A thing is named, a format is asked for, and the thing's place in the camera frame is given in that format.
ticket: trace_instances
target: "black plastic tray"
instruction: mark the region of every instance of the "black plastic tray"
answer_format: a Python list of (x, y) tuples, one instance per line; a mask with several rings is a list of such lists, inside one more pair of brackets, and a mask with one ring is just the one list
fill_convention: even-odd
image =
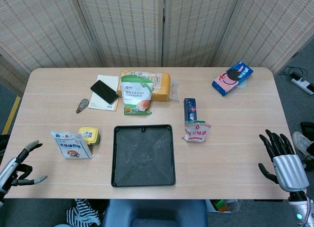
[(175, 183), (171, 125), (114, 128), (113, 187), (165, 186)]

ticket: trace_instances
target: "power strip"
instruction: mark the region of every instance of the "power strip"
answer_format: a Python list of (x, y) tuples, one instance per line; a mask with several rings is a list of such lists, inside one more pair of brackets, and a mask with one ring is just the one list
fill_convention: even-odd
[(305, 92), (307, 92), (309, 95), (314, 94), (314, 85), (313, 84), (307, 82), (306, 80), (302, 80), (302, 77), (295, 72), (292, 72), (290, 74), (290, 76), (292, 77), (291, 81), (293, 83), (295, 83), (297, 86), (299, 86)]

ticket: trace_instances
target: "yellow container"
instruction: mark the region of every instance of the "yellow container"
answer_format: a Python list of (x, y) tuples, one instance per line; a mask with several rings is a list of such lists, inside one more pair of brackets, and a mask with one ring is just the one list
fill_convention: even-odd
[(97, 128), (81, 127), (78, 132), (83, 136), (87, 145), (97, 145), (100, 141), (100, 135)]

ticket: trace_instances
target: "woven room divider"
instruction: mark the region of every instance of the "woven room divider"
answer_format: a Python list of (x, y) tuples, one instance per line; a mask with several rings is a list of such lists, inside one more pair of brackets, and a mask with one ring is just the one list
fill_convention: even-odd
[(239, 60), (277, 73), (314, 35), (314, 0), (241, 0), (214, 66)]
[(158, 67), (163, 0), (78, 0), (108, 67)]
[(163, 66), (211, 66), (237, 0), (165, 0)]
[[(101, 66), (72, 0), (0, 0), (0, 13), (0, 49), (22, 75), (40, 67)], [(27, 81), (2, 64), (1, 81), (23, 92)]]
[(0, 0), (0, 12), (0, 83), (17, 94), (42, 67), (243, 60), (276, 73), (314, 34), (314, 0)]

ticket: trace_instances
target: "blue chair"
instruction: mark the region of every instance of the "blue chair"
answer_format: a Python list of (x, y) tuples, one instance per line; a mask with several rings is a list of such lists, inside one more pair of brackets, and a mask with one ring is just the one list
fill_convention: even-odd
[(111, 199), (103, 227), (207, 227), (205, 200)]

